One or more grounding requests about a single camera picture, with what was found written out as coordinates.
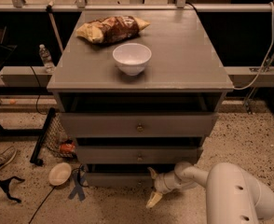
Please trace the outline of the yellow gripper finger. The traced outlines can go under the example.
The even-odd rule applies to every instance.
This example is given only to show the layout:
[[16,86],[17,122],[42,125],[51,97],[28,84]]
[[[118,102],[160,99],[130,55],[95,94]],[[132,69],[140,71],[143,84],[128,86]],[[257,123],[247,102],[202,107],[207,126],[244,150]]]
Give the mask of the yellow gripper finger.
[[163,194],[157,191],[152,191],[149,200],[146,204],[146,208],[153,208],[163,197]]
[[148,171],[150,173],[150,176],[153,180],[155,180],[158,177],[158,172],[153,169],[152,167],[148,167]]

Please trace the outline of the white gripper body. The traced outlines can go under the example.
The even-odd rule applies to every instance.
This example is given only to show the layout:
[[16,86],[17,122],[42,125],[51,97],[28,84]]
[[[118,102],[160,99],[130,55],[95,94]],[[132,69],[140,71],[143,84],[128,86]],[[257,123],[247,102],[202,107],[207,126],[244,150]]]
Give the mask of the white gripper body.
[[181,180],[174,171],[158,174],[154,180],[154,187],[157,192],[167,194],[181,187]]

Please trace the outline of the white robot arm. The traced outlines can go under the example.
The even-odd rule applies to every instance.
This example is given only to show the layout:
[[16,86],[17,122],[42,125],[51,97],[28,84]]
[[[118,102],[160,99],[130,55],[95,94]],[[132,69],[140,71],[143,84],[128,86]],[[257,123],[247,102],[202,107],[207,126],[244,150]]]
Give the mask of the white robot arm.
[[182,161],[168,173],[149,172],[154,190],[148,208],[175,189],[200,185],[206,190],[207,224],[259,224],[274,217],[274,192],[236,164],[221,162],[204,171]]

